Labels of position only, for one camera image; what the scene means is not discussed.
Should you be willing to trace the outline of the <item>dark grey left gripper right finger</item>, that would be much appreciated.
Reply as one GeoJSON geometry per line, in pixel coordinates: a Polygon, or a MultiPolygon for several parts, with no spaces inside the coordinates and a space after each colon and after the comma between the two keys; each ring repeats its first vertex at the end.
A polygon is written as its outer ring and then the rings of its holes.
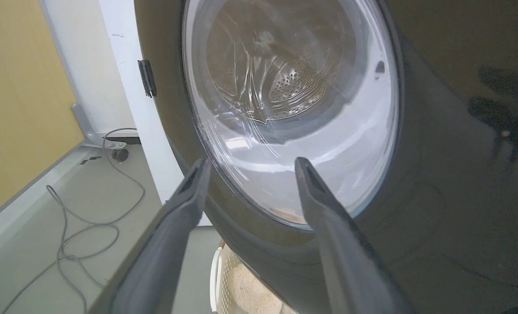
{"type": "Polygon", "coordinates": [[[312,163],[295,159],[306,222],[319,242],[333,314],[413,314],[406,294],[312,163]]]}

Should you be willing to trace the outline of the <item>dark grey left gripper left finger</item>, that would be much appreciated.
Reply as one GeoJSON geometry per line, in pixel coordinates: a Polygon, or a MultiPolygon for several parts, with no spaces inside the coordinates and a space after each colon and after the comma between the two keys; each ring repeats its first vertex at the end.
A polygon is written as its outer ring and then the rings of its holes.
{"type": "Polygon", "coordinates": [[[189,235],[205,208],[211,163],[195,161],[90,308],[92,314],[169,314],[189,235]]]}

